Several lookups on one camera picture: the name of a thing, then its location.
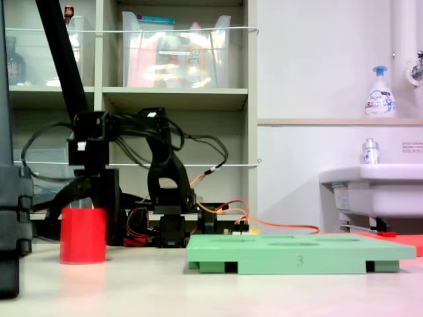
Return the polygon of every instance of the black bottle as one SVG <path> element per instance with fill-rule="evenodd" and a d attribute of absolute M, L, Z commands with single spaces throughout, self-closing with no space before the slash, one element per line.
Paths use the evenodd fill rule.
<path fill-rule="evenodd" d="M 9 85 L 17 85 L 26 81 L 26 63 L 16 52 L 16 36 L 6 36 L 7 74 Z"/>

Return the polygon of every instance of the white sink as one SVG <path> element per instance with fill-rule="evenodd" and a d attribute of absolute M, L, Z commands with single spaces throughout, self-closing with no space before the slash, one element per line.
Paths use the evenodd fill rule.
<path fill-rule="evenodd" d="M 423 217 L 423 164 L 361 164 L 328 170 L 319 180 L 334 188 L 343 213 Z"/>

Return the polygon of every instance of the white table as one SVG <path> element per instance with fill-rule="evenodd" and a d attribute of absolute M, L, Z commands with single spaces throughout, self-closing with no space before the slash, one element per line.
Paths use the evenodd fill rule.
<path fill-rule="evenodd" d="M 58 244 L 33 247 L 1 317 L 423 316 L 423 258 L 389 274 L 200 275 L 186 250 L 110 248 L 104 264 L 60 265 Z"/>

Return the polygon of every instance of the red cup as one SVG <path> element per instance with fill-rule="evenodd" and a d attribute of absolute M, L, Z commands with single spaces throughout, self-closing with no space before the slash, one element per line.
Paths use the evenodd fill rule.
<path fill-rule="evenodd" d="M 60 263 L 94 264 L 106 260 L 106 212 L 64 208 L 61 218 Z"/>

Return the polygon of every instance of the green tray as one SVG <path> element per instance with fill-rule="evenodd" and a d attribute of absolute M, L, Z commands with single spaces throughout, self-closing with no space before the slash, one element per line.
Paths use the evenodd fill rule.
<path fill-rule="evenodd" d="M 187 254 L 200 273 L 331 274 L 398 272 L 416 248 L 355 234 L 196 234 Z"/>

